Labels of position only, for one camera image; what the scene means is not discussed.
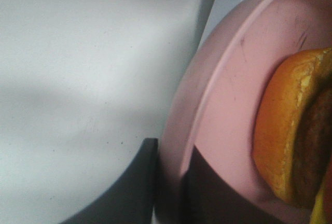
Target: white countertop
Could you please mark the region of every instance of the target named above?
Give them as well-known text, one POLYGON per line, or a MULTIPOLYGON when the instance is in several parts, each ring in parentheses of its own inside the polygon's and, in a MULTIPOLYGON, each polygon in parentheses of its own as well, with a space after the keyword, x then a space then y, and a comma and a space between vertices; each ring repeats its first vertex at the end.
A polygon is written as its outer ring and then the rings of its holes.
POLYGON ((66 219, 161 136, 212 2, 0 0, 0 223, 66 219))

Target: sausage patty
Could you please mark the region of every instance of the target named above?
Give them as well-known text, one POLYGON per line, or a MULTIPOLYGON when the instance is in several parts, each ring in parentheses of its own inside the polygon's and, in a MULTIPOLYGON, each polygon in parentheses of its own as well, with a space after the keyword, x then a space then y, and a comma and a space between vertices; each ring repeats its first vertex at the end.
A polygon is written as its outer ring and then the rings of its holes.
POLYGON ((312 208, 314 205, 331 148, 332 83, 306 109, 297 129, 292 175, 295 196, 305 207, 312 208))

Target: toasted bun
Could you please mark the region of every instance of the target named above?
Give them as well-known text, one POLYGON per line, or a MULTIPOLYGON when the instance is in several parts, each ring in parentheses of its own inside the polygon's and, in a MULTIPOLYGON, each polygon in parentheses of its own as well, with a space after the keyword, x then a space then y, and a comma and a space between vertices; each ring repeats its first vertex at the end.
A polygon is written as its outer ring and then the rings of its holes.
POLYGON ((253 158, 274 194, 297 205, 292 185, 293 144, 301 115, 332 72, 332 48, 302 51, 275 71, 258 110, 253 158))

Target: scratch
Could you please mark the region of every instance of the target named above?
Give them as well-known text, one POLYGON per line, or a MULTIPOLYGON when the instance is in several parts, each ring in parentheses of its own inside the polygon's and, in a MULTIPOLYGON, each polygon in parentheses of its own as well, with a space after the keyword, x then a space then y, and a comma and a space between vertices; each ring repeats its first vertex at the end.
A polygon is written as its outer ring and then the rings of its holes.
POLYGON ((246 62, 247 62, 247 58, 246 58, 246 56, 245 56, 245 52, 244 52, 244 48, 243 48, 243 46, 244 46, 244 38, 242 38, 242 39, 240 40, 240 45, 241 45, 241 50, 242 50, 242 54, 243 54, 243 58, 244 58, 244 62, 246 63, 246 62))
POLYGON ((307 37, 308 37, 308 36, 305 36, 305 37, 304 37, 304 39, 303 39, 303 41, 302 41, 302 43, 301 43, 301 45, 300 45, 299 50, 303 47, 303 44, 305 44, 305 42, 306 42, 306 40, 307 40, 307 37))
POLYGON ((303 31, 302 35, 299 37, 298 41, 297 41, 297 45, 300 43, 301 39, 305 36, 306 31, 303 31))
POLYGON ((230 76, 229 71, 228 71, 227 68, 225 68, 225 72, 226 72, 227 78, 229 80, 229 84, 230 84, 230 86, 232 88, 233 100, 236 101, 237 97, 236 97, 236 93, 235 93, 234 82, 233 82, 232 77, 230 76))

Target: pink plate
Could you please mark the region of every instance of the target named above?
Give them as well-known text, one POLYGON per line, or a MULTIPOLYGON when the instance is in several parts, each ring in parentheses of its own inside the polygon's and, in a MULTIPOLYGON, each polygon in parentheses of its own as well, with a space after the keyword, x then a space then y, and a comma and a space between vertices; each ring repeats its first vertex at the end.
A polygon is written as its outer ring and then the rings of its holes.
POLYGON ((187 68, 161 140, 157 216, 176 223, 180 185, 195 145, 250 202, 284 221, 309 212, 276 199, 256 172, 252 134, 275 67, 299 50, 332 45, 332 0, 245 0, 215 28, 187 68))

